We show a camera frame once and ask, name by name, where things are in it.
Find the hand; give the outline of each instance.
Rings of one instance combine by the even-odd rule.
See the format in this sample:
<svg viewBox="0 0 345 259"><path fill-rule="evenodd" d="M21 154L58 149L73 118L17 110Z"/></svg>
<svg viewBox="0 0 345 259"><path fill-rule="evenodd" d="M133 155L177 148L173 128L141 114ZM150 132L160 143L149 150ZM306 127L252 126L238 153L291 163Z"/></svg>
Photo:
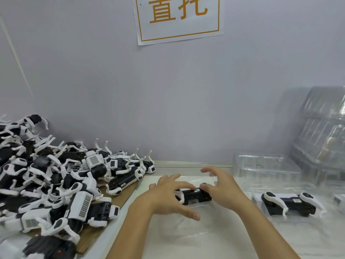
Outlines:
<svg viewBox="0 0 345 259"><path fill-rule="evenodd" d="M144 209L148 209L152 214L179 213L185 217L199 221L200 215L192 208L179 203L175 197L174 191L177 189L196 189L196 187L190 183L176 182L175 180L180 176L180 174L174 174L170 177L167 175L162 176L158 180L157 185L150 184L149 190L138 196L133 204L143 205Z"/></svg>
<svg viewBox="0 0 345 259"><path fill-rule="evenodd" d="M210 194L212 199L219 205L235 212L247 201L250 201L239 188L234 177L214 166L201 169L202 173L210 172L218 179L217 185L200 184L200 188Z"/></svg>

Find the stack of plastic trays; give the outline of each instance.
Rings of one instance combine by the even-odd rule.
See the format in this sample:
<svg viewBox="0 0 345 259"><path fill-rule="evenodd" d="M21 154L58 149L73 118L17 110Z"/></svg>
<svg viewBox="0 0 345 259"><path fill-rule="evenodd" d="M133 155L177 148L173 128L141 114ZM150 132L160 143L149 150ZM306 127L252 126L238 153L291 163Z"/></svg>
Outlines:
<svg viewBox="0 0 345 259"><path fill-rule="evenodd" d="M290 154L302 180L345 181L345 87L313 87L303 114L307 119Z"/></svg>
<svg viewBox="0 0 345 259"><path fill-rule="evenodd" d="M300 172L285 155L235 153L233 157L233 175L254 182L298 182Z"/></svg>

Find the right hand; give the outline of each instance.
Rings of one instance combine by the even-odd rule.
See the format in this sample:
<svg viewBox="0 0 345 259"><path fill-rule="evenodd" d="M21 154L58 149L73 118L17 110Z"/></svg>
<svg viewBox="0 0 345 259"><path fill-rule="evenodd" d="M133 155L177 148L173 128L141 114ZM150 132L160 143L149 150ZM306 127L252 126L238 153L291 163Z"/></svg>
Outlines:
<svg viewBox="0 0 345 259"><path fill-rule="evenodd" d="M216 186L210 184L200 184L200 188L210 194L212 199L219 205L237 212L241 206L250 200L243 193L236 183L234 177L226 171L214 166L201 169L202 173L210 172L217 177Z"/></svg>

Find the forearm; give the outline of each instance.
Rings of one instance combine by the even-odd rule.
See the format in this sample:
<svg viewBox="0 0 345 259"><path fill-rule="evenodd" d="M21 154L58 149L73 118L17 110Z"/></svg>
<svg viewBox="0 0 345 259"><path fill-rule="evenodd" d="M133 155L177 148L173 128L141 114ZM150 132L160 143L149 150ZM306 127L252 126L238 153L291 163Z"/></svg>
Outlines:
<svg viewBox="0 0 345 259"><path fill-rule="evenodd" d="M141 259L152 214L134 201L106 259Z"/></svg>
<svg viewBox="0 0 345 259"><path fill-rule="evenodd" d="M300 259L266 216L250 200L237 211L259 259Z"/></svg>

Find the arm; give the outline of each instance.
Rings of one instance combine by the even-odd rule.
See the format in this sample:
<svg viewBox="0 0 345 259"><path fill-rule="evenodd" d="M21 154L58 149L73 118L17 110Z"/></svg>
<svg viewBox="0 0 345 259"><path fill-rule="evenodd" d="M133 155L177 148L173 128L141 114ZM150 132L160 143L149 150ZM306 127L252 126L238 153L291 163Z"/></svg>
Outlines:
<svg viewBox="0 0 345 259"><path fill-rule="evenodd" d="M217 176L216 186L201 184L200 188L208 192L215 202L239 215L259 259L300 259L261 210L245 196L231 175L213 166L205 167L201 172Z"/></svg>
<svg viewBox="0 0 345 259"><path fill-rule="evenodd" d="M162 176L157 185L138 196L128 209L127 216L106 259L141 259L147 231L153 214L179 213L196 221L200 215L176 199L174 191L179 188L195 190L187 182L176 182L179 174Z"/></svg>

